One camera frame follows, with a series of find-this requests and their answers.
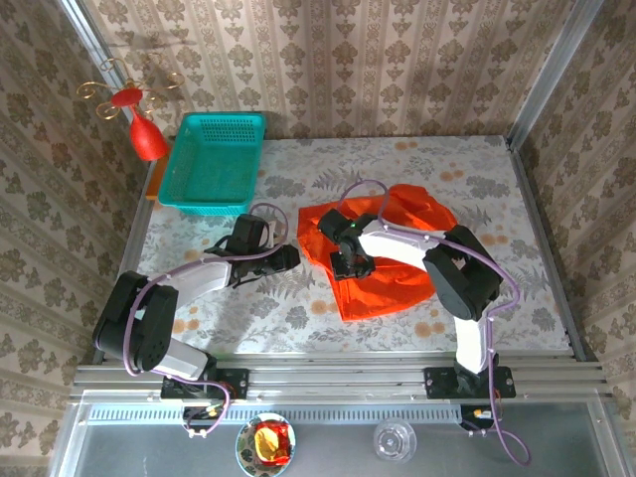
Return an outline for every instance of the patterned wallpaper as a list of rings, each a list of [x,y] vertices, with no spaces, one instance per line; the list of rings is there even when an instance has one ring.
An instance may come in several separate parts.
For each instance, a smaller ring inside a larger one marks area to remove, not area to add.
[[[636,2],[607,0],[522,147],[636,455]]]
[[[145,166],[55,2],[0,2],[0,474],[44,475]]]
[[[504,134],[571,0],[83,0],[153,106],[261,110],[269,137]],[[159,65],[148,52],[162,52]]]

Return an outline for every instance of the cable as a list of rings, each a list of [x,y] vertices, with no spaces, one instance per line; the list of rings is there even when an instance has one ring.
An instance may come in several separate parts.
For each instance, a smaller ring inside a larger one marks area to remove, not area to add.
[[[495,396],[499,400],[499,410],[501,411],[499,415],[499,420],[502,420],[504,418],[504,402],[501,398],[501,393],[497,389],[495,389]]]
[[[482,255],[481,253],[476,252],[475,250],[473,250],[472,248],[469,248],[467,246],[461,245],[459,243],[455,243],[453,241],[447,240],[445,238],[441,238],[441,237],[436,237],[436,236],[432,236],[429,233],[426,233],[424,231],[417,231],[417,230],[412,230],[409,232],[406,231],[402,231],[402,230],[398,230],[398,229],[394,229],[391,226],[389,226],[388,224],[386,224],[383,221],[382,218],[382,214],[385,211],[385,208],[389,202],[389,198],[390,198],[390,193],[389,193],[389,188],[387,188],[387,186],[385,184],[383,184],[380,181],[377,181],[375,179],[365,179],[362,181],[357,182],[356,184],[354,184],[353,186],[347,188],[345,190],[345,192],[343,193],[343,195],[340,198],[340,201],[338,203],[338,209],[340,209],[341,205],[343,204],[345,198],[347,197],[347,195],[356,187],[362,185],[362,184],[376,184],[379,185],[383,188],[383,190],[385,191],[385,199],[383,200],[383,203],[380,207],[380,209],[378,210],[378,222],[380,222],[380,224],[385,228],[385,230],[387,231],[392,231],[393,233],[397,234],[397,235],[401,235],[403,237],[409,237],[409,236],[417,236],[418,238],[425,238],[426,240],[433,240],[436,241],[439,244],[443,244],[446,246],[449,246],[451,248],[454,248],[458,251],[461,251],[463,253],[466,253],[467,255],[481,261],[482,263],[484,263],[485,265],[488,265],[491,269],[493,269],[495,272],[497,272],[497,274],[499,274],[512,288],[513,290],[513,298],[512,300],[510,300],[509,302],[503,303],[499,306],[496,306],[495,308],[490,309],[487,313],[486,313],[486,348],[489,354],[489,359],[488,359],[488,394],[489,394],[489,401],[490,401],[490,406],[492,408],[492,415],[493,415],[493,421],[495,423],[495,431],[497,432],[497,435],[499,436],[499,441],[501,442],[502,447],[504,448],[504,451],[508,454],[508,456],[510,457],[510,459],[515,462],[517,465],[520,465],[522,467],[527,467],[530,465],[530,463],[532,462],[532,454],[530,452],[530,449],[528,448],[528,446],[526,445],[526,443],[516,434],[504,430],[501,428],[501,424],[499,421],[499,416],[497,415],[497,408],[496,408],[496,396],[495,396],[495,379],[494,379],[494,373],[495,373],[495,366],[493,363],[494,357],[495,357],[495,350],[493,348],[493,321],[494,321],[494,315],[496,315],[497,313],[500,313],[502,311],[511,309],[513,307],[515,307],[517,305],[517,303],[519,303],[520,299],[521,299],[521,291],[519,290],[519,286],[517,285],[517,283],[515,282],[515,280],[513,279],[512,276],[510,276],[510,274],[504,270],[501,266],[499,266],[497,263],[495,263],[493,260],[491,260],[490,258],[487,258],[486,256]],[[526,459],[525,460],[520,460],[518,459],[513,452],[510,450],[510,448],[508,447],[508,444],[506,442],[506,439],[504,436],[508,436],[510,438],[512,438],[513,440],[515,440],[524,450],[524,452],[526,453]]]
[[[283,217],[284,222],[285,222],[285,230],[284,230],[284,233],[283,233],[283,235],[281,237],[281,240],[279,241],[278,244],[276,244],[270,250],[267,250],[267,251],[264,251],[264,252],[261,252],[261,253],[255,253],[253,255],[211,256],[211,257],[208,257],[208,258],[200,258],[199,260],[195,260],[195,261],[191,261],[189,263],[184,263],[183,265],[179,265],[178,267],[176,267],[176,268],[174,268],[174,269],[172,269],[172,270],[170,270],[170,271],[168,271],[166,273],[163,273],[163,274],[159,275],[158,277],[150,280],[143,288],[141,288],[141,290],[139,290],[139,293],[137,294],[134,302],[132,303],[132,306],[130,307],[130,312],[128,313],[128,320],[126,322],[126,328],[125,328],[124,335],[123,335],[123,366],[124,366],[124,368],[126,369],[126,371],[128,372],[129,375],[137,376],[137,375],[140,375],[142,373],[141,370],[134,369],[134,367],[133,367],[132,359],[131,359],[131,356],[130,356],[130,338],[131,338],[131,334],[132,334],[132,325],[134,324],[134,320],[135,320],[135,314],[137,313],[137,310],[139,309],[139,306],[141,305],[141,303],[143,301],[143,298],[146,296],[148,291],[153,286],[155,286],[156,284],[161,283],[161,282],[169,279],[172,276],[179,275],[180,273],[183,273],[184,271],[187,271],[189,269],[196,268],[196,267],[199,267],[199,266],[203,266],[203,265],[206,265],[208,263],[215,263],[215,262],[222,262],[222,261],[246,261],[246,260],[257,260],[257,259],[265,258],[266,256],[269,256],[269,255],[277,252],[284,245],[284,243],[287,240],[287,234],[289,233],[289,220],[287,219],[287,216],[282,211],[282,209],[280,209],[277,206],[274,206],[273,204],[269,204],[269,203],[266,203],[266,202],[260,202],[258,204],[254,204],[249,209],[249,212],[252,213],[255,209],[257,209],[259,207],[271,207],[271,208],[275,209],[280,214],[282,214],[282,217]],[[208,435],[210,432],[212,432],[221,423],[221,421],[225,418],[225,416],[226,416],[226,414],[228,412],[228,408],[230,407],[231,398],[230,398],[230,393],[228,393],[228,390],[225,387],[223,387],[222,385],[220,385],[219,383],[215,383],[215,382],[212,382],[212,381],[191,381],[191,380],[186,380],[184,378],[167,375],[165,373],[161,373],[161,372],[157,372],[157,371],[153,371],[153,373],[165,376],[165,377],[167,377],[167,378],[169,378],[171,380],[178,381],[178,382],[186,384],[186,385],[213,386],[213,387],[218,388],[218,389],[223,391],[224,396],[225,396],[223,411],[221,412],[221,415],[219,416],[219,418],[216,420],[216,422],[213,425],[211,425],[208,429],[202,431],[202,434],[201,434],[202,436]]]

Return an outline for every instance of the clear plastic cup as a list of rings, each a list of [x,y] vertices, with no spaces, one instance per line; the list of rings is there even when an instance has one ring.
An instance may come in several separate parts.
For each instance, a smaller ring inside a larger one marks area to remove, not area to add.
[[[374,447],[383,460],[407,462],[415,453],[417,437],[408,422],[391,418],[376,427]]]

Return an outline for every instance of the table surface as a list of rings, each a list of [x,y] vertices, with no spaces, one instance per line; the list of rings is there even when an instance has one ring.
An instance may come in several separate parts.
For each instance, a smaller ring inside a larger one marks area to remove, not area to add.
[[[298,209],[337,200],[359,178],[425,187],[519,282],[522,301],[495,322],[498,350],[569,350],[563,325],[500,136],[265,141],[254,202],[276,204],[297,245]],[[361,187],[357,194],[381,191]],[[155,204],[139,271],[196,259],[234,218]],[[504,287],[503,298],[510,297]],[[344,323],[325,272],[302,256],[293,270],[208,293],[177,311],[173,337],[212,353],[453,351],[452,317],[436,296],[400,313]]]

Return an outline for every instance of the orange shirt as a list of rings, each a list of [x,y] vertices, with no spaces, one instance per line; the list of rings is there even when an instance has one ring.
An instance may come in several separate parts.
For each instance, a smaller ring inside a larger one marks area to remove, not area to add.
[[[349,219],[363,213],[376,214],[383,196],[346,199],[340,212]],[[318,231],[320,218],[336,203],[298,211],[298,243],[310,262],[322,266],[329,277],[340,316],[344,321],[362,320],[402,311],[429,298],[435,289],[428,274],[414,266],[388,258],[375,258],[376,270],[363,279],[335,281],[329,254],[338,248]],[[383,218],[394,224],[426,231],[449,231],[457,221],[419,186],[391,187]]]

